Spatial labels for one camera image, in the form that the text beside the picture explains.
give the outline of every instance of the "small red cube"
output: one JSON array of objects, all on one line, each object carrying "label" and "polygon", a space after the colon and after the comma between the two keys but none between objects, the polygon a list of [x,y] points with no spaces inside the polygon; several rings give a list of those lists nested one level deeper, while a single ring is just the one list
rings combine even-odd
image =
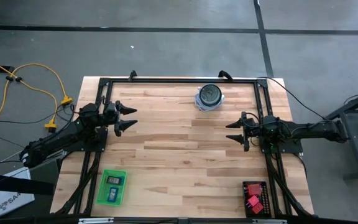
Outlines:
[{"label": "small red cube", "polygon": [[254,195],[251,198],[248,198],[248,203],[253,207],[259,203],[259,199]]},{"label": "small red cube", "polygon": [[264,206],[258,202],[258,204],[256,204],[253,208],[252,208],[252,211],[255,213],[255,214],[258,214],[262,209],[264,209]]},{"label": "small red cube", "polygon": [[249,184],[247,185],[247,190],[248,190],[248,196],[260,195],[262,193],[260,184]]}]

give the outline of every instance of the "wooden tabletop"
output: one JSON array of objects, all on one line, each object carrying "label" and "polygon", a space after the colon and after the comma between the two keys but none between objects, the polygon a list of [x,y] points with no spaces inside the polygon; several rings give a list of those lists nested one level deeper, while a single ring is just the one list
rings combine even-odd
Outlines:
[{"label": "wooden tabletop", "polygon": [[[94,103],[100,77],[84,77],[76,108]],[[124,199],[120,207],[94,203],[97,217],[245,217],[242,181],[266,181],[265,157],[259,147],[244,152],[240,144],[225,137],[241,134],[226,129],[241,111],[257,113],[254,87],[249,84],[218,84],[224,103],[210,112],[199,111],[194,96],[201,83],[115,83],[112,100],[121,100],[137,112],[122,119],[137,119],[122,137],[109,127],[96,184],[97,197],[104,169],[127,171]],[[273,113],[290,121],[285,90],[269,81]],[[83,152],[74,152],[62,164],[51,212],[63,206],[80,179]],[[283,154],[287,184],[294,196],[313,213],[308,184],[301,162]],[[280,208],[282,193],[277,186]],[[83,205],[88,196],[84,191]]]}]

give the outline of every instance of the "green box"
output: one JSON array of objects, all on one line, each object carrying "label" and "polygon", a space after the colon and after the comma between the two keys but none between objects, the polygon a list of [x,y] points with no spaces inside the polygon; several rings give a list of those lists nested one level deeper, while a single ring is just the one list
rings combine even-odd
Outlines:
[{"label": "green box", "polygon": [[[120,177],[123,179],[122,183],[120,185],[108,184],[107,183],[108,176]],[[126,180],[127,180],[127,172],[124,170],[103,170],[103,175],[100,182],[99,193],[98,193],[98,198],[96,199],[96,203],[100,205],[120,206],[120,204],[122,203],[122,198],[124,197]],[[118,188],[118,194],[115,202],[108,201],[111,187]]]}]

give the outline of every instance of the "gray floor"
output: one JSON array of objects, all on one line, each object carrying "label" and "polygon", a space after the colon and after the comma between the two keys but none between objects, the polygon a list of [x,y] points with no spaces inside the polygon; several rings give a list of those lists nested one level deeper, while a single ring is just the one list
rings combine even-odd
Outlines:
[{"label": "gray floor", "polygon": [[[267,29],[358,29],[358,1],[260,0],[260,5]],[[0,23],[257,27],[250,0],[0,0]],[[268,35],[267,42],[275,77],[284,78],[286,86],[319,113],[328,114],[348,96],[358,94],[358,36]],[[265,75],[257,34],[0,31],[0,64],[31,62],[55,69],[74,97],[85,75],[128,75],[131,70],[139,75],[215,77],[220,70],[235,77]],[[20,75],[62,97],[58,82],[46,70],[25,68]],[[0,75],[0,103],[4,77]],[[295,122],[318,120],[293,99],[290,106]],[[12,83],[0,119],[34,121],[53,113],[52,108],[48,96]],[[0,123],[0,136],[26,145],[46,136],[42,125]],[[342,180],[344,174],[357,170],[350,147],[324,140],[303,141],[303,147],[315,213],[358,220],[358,182]],[[19,151],[0,141],[0,160]],[[18,166],[1,164],[0,174]]]}]

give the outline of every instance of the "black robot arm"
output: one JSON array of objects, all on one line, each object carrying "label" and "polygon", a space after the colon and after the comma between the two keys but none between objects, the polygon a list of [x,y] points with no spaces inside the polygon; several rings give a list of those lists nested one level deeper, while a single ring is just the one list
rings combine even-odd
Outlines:
[{"label": "black robot arm", "polygon": [[49,155],[68,147],[78,141],[92,144],[99,141],[97,127],[107,127],[114,124],[116,136],[121,136],[121,131],[135,124],[136,120],[123,121],[120,115],[136,112],[136,109],[127,108],[116,101],[108,104],[102,114],[99,114],[99,106],[89,103],[80,108],[78,118],[68,123],[57,133],[37,141],[30,142],[19,154],[20,160],[26,167],[35,167],[43,162]]},{"label": "black robot arm", "polygon": [[228,135],[244,145],[244,151],[249,150],[251,137],[261,137],[265,143],[274,146],[289,139],[325,138],[339,143],[346,142],[347,138],[343,125],[340,121],[320,121],[314,124],[296,124],[291,121],[284,121],[278,117],[265,116],[260,124],[255,123],[253,118],[247,118],[246,112],[235,123],[229,124],[227,128],[243,128],[241,135]]}]

